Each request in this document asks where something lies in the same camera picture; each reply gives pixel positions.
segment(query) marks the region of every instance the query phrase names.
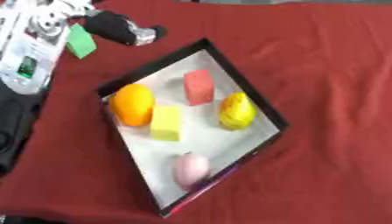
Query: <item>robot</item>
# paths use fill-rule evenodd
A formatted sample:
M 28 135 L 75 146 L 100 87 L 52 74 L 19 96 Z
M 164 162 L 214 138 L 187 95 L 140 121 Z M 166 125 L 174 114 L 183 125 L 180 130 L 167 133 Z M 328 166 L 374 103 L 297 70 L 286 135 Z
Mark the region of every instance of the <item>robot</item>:
M 0 175 L 11 171 L 32 133 L 67 43 L 69 18 L 81 17 L 88 32 L 129 46 L 148 45 L 165 35 L 161 26 L 140 28 L 123 15 L 97 10 L 91 0 L 7 0 L 0 5 Z

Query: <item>table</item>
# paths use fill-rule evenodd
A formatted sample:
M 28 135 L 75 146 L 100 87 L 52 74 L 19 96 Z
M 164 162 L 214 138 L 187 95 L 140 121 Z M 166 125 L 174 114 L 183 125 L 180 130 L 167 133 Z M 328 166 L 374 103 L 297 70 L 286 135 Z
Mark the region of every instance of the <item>table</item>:
M 169 36 L 65 52 L 0 212 L 69 223 L 391 223 L 392 8 L 111 0 L 101 7 Z M 95 89 L 210 38 L 290 122 L 283 137 L 163 221 L 103 119 Z

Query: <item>yellow foam block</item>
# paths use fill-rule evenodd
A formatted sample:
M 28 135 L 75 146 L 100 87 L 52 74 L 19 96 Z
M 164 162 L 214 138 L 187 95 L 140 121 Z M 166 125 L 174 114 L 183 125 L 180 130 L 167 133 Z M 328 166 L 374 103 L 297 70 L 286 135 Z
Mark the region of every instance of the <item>yellow foam block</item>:
M 181 129 L 181 108 L 179 106 L 155 106 L 150 132 L 152 138 L 164 141 L 178 141 Z

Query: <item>red cube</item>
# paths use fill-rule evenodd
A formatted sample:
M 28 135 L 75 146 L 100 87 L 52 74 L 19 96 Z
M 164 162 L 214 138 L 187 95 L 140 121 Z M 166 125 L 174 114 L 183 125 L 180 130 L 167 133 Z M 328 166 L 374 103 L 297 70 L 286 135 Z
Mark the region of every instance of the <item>red cube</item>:
M 207 70 L 196 70 L 184 75 L 186 98 L 191 106 L 214 99 L 214 80 Z

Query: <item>foam block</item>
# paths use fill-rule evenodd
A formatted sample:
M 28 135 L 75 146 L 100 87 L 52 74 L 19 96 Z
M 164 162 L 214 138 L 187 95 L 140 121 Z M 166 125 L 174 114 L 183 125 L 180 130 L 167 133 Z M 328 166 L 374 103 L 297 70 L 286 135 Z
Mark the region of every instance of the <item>foam block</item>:
M 214 99 L 214 80 L 207 70 L 184 74 L 184 88 L 191 106 L 211 102 Z
M 181 108 L 179 106 L 155 106 L 150 132 L 152 138 L 164 141 L 179 141 Z
M 95 51 L 96 44 L 90 33 L 86 32 L 81 25 L 74 24 L 68 35 L 66 47 L 76 57 L 83 59 Z

